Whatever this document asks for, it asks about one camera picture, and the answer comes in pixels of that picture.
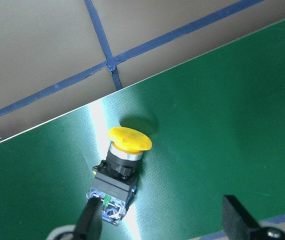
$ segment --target yellow push button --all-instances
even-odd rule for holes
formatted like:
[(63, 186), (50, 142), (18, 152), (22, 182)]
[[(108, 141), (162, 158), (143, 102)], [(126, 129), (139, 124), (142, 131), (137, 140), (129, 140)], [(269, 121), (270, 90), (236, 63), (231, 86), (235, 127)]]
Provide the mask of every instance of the yellow push button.
[(116, 126), (108, 131), (109, 139), (120, 151), (130, 154), (137, 154), (152, 148), (152, 141), (140, 131)]

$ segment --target silver metal ring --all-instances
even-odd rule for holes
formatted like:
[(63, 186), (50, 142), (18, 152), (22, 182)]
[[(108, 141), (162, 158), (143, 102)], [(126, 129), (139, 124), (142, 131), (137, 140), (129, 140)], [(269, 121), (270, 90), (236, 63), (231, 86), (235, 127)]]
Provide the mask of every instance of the silver metal ring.
[(142, 159), (142, 157), (143, 157), (143, 152), (140, 152), (138, 154), (131, 154), (131, 153), (126, 153), (126, 152), (119, 150), (118, 148), (115, 147), (114, 142), (110, 143), (109, 151), (113, 155), (117, 156), (118, 158), (124, 159), (124, 160), (129, 160), (129, 161), (138, 161), (138, 160)]

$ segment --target green surface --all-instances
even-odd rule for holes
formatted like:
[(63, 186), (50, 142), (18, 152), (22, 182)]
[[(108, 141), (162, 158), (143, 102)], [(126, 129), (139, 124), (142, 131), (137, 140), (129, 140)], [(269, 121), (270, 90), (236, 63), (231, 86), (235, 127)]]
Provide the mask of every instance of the green surface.
[(101, 239), (220, 231), (223, 194), (258, 220), (285, 214), (285, 21), (1, 143), (0, 239), (75, 224), (119, 125), (153, 148), (128, 215)]

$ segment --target metal bolt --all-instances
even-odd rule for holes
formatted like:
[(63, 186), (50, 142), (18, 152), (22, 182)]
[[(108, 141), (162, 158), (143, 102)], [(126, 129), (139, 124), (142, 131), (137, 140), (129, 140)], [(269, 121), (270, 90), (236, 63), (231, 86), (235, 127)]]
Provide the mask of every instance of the metal bolt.
[(281, 237), (281, 232), (278, 229), (270, 228), (267, 231), (268, 237), (278, 239)]

